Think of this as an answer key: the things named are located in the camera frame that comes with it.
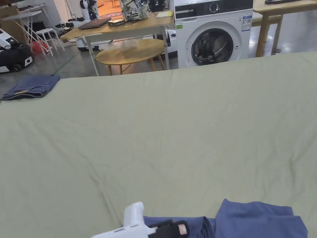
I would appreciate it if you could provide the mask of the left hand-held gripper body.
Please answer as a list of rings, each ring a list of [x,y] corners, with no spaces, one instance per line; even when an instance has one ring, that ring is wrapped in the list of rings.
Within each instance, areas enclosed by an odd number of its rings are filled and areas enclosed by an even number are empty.
[[[107,231],[93,238],[149,238],[156,233],[157,227],[150,228],[145,225],[143,217],[144,205],[136,202],[129,205],[124,210],[123,227],[116,230]]]

